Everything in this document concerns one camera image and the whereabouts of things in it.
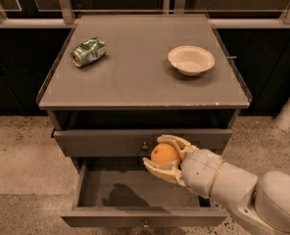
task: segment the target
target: can lid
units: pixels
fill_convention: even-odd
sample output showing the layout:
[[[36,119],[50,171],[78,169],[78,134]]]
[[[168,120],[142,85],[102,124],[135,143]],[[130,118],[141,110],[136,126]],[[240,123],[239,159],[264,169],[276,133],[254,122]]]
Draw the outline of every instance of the can lid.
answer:
[[[80,58],[80,56],[76,52],[72,52],[71,53],[71,57],[72,57],[72,60],[73,60],[74,64],[77,67],[81,67],[82,66],[82,59]]]

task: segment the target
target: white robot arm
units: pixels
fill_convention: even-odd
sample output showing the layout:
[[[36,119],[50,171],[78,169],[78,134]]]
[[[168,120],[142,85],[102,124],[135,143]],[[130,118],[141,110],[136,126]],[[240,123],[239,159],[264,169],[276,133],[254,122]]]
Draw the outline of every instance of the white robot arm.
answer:
[[[289,175],[271,171],[259,179],[210,150],[200,150],[178,137],[166,137],[159,142],[175,146],[182,157],[181,169],[159,166],[144,159],[154,175],[169,182],[173,177],[173,182],[193,194],[214,199],[253,235],[290,234]]]

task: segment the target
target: open drawer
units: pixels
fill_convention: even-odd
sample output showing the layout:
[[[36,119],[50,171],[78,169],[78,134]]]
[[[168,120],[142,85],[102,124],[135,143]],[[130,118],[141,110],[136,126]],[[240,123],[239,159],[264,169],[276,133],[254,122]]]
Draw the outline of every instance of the open drawer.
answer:
[[[72,227],[217,226],[226,216],[133,157],[84,159],[72,210],[61,214]]]
[[[182,137],[201,149],[221,153],[231,129],[70,129],[54,137],[67,157],[149,156],[163,134]]]

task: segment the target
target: gray tabletop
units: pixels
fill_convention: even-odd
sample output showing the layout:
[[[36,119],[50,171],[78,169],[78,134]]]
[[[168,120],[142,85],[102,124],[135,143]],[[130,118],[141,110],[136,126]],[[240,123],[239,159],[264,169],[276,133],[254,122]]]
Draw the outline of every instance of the gray tabletop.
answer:
[[[107,54],[83,69],[72,61],[79,43],[99,36]],[[186,77],[168,61],[175,47],[202,47],[216,64]],[[237,81],[205,16],[82,16],[42,96],[44,110],[247,108]]]

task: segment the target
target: floor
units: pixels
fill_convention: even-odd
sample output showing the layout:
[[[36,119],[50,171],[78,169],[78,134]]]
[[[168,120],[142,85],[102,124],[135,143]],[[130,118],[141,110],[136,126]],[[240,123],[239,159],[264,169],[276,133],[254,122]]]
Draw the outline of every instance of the floor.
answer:
[[[0,117],[0,234],[247,234],[231,217],[218,227],[68,227],[59,214],[72,207],[77,172],[51,131],[48,117]],[[238,117],[223,156],[258,176],[290,174],[290,129],[271,117]]]

